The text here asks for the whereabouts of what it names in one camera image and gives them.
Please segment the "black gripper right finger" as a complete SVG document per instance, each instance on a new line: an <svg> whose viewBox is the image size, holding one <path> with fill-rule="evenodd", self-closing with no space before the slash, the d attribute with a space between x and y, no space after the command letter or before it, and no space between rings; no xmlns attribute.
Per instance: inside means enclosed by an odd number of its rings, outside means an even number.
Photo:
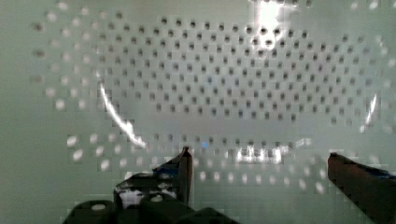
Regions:
<svg viewBox="0 0 396 224"><path fill-rule="evenodd" d="M328 178L375 224L395 224L394 175L333 152L328 159Z"/></svg>

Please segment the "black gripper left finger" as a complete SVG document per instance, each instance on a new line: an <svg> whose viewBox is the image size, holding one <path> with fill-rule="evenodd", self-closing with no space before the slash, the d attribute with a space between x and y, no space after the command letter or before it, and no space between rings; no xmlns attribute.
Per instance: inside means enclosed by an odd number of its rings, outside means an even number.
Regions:
<svg viewBox="0 0 396 224"><path fill-rule="evenodd" d="M151 172L131 175L121 181L113 190L114 203L126 209L138 206L149 195L165 194L185 204L189 203L192 179L192 155L189 147L170 161Z"/></svg>

